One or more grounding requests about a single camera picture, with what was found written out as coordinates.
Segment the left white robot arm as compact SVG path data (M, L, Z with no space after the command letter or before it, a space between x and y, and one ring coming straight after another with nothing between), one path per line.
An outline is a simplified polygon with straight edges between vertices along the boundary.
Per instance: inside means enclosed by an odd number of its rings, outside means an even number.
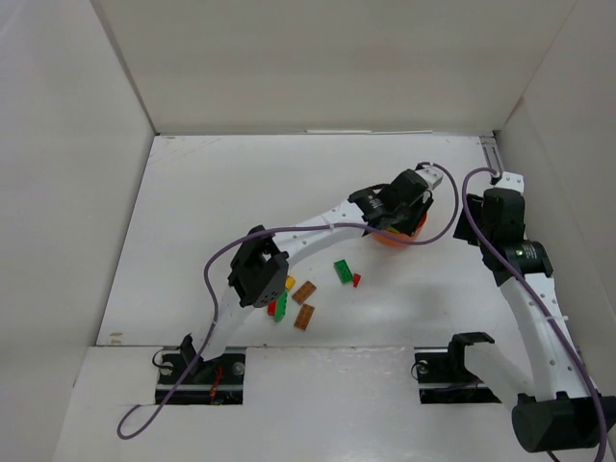
M213 326L199 333L204 361L222 355L233 334L257 308L285 292L289 269L302 260L343 241L376 230L396 228L411 235L431 206L432 192L443 180L433 167L406 169L380 189L368 187L295 226L266 230L252 228L238 243L227 287L216 299Z

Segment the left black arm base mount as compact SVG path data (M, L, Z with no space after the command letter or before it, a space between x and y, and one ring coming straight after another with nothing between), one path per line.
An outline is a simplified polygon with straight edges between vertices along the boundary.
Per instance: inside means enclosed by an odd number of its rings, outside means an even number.
M154 399L160 404L196 354L192 337L181 346L164 347L152 357L158 371ZM199 359L182 380L168 405L241 405L244 401L245 347L229 347L213 360Z

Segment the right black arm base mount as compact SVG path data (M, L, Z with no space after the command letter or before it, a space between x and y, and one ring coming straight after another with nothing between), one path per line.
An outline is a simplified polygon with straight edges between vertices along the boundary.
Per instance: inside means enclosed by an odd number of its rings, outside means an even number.
M484 332L454 334L447 346L416 347L411 375L419 385L421 404L500 403L493 392L465 366L465 351L475 344L493 344Z

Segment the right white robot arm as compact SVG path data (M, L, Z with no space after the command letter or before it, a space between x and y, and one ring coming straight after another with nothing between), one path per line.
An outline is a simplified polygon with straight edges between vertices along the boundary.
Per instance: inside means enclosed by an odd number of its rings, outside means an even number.
M555 294L545 247L527 238L526 203L516 190L465 193L454 232L477 246L482 262L511 309L531 375L504 358L493 340L477 333L462 348L462 363L509 409L514 434L530 453L597 451L603 460L615 424L615 398L596 388L574 348Z

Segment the green lego plate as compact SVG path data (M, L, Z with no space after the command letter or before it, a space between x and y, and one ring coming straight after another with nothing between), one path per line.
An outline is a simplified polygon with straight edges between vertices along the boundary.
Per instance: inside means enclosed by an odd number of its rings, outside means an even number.
M350 270L346 260L336 261L333 266L342 284L353 281L353 272Z

